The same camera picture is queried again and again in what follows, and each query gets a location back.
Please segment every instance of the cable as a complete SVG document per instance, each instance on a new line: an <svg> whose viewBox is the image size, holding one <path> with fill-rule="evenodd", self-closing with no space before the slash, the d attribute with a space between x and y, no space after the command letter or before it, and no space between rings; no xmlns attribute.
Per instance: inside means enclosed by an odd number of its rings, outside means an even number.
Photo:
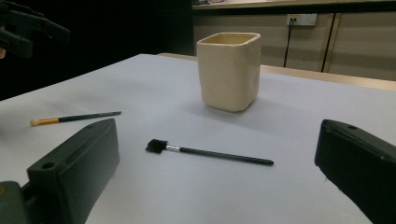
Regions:
<svg viewBox="0 0 396 224"><path fill-rule="evenodd" d="M288 60L288 53L289 53L289 43L290 43L290 37L291 37L291 29L293 28L293 24L296 21L296 19L291 19L289 22L289 36L288 36L288 45L286 46L286 51L285 51L285 58L283 60L283 67L286 67L286 62Z"/></svg>
<svg viewBox="0 0 396 224"><path fill-rule="evenodd" d="M323 58L322 66L320 68L320 72L324 71L324 66L326 65L326 59L327 59L327 54L329 52L330 42L332 40L332 31L333 31L334 21L335 21L336 15L337 15L337 13L333 13L332 14L332 25L330 27L329 37L327 38L326 50L324 51L324 58Z"/></svg>

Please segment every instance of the brush handle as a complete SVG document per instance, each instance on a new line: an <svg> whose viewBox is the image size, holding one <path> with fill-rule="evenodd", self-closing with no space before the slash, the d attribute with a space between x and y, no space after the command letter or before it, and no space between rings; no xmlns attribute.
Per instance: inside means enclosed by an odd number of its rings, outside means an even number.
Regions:
<svg viewBox="0 0 396 224"><path fill-rule="evenodd" d="M107 113L100 113L100 114L88 114L88 115L77 115L77 116L70 116L70 117L63 117L63 118L58 118L59 122L68 122L68 121L75 121L75 120L81 120L81 119L98 119L102 117L109 117L109 116L115 116L115 115L120 115L121 112L107 112Z"/></svg>
<svg viewBox="0 0 396 224"><path fill-rule="evenodd" d="M256 164L260 164L260 165L274 165L274 162L270 161L270 160L237 156L237 155L231 155L231 154L225 154L225 153L219 153L219 152L203 151L203 150L187 148L187 147L181 147L179 152L200 155L200 156L213 157L213 158L219 158L219 159L225 159L225 160L231 160L231 161L244 161L244 162L256 163Z"/></svg>

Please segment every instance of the brush bristles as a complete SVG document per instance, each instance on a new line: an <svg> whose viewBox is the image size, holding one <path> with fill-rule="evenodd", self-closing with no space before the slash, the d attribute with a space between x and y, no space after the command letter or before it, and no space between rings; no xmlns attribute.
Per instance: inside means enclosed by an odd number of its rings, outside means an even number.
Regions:
<svg viewBox="0 0 396 224"><path fill-rule="evenodd" d="M30 120L30 126L35 127L37 125L38 125L38 120L36 120L36 119Z"/></svg>
<svg viewBox="0 0 396 224"><path fill-rule="evenodd" d="M149 141L148 146L146 147L146 151L161 153L164 149L166 149L167 141L152 139Z"/></svg>

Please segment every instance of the square cup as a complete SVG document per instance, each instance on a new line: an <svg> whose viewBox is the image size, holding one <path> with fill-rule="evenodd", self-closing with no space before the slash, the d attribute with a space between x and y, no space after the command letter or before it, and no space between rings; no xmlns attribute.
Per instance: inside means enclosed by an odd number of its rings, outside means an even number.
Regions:
<svg viewBox="0 0 396 224"><path fill-rule="evenodd" d="M238 112L259 93L259 34L218 33L197 42L201 96L208 106Z"/></svg>

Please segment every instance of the white table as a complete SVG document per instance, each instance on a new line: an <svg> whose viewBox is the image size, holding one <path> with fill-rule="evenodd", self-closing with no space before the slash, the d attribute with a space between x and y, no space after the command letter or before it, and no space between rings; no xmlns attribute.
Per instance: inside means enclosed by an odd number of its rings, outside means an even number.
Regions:
<svg viewBox="0 0 396 224"><path fill-rule="evenodd" d="M396 91L266 72L260 82L246 111L223 112L202 102L196 61L141 54L7 99L0 181L24 185L30 165L99 120L30 127L30 119L120 110L120 166L89 224L371 223L314 164L319 128L335 119L396 145ZM145 151L153 138L275 165L154 155Z"/></svg>

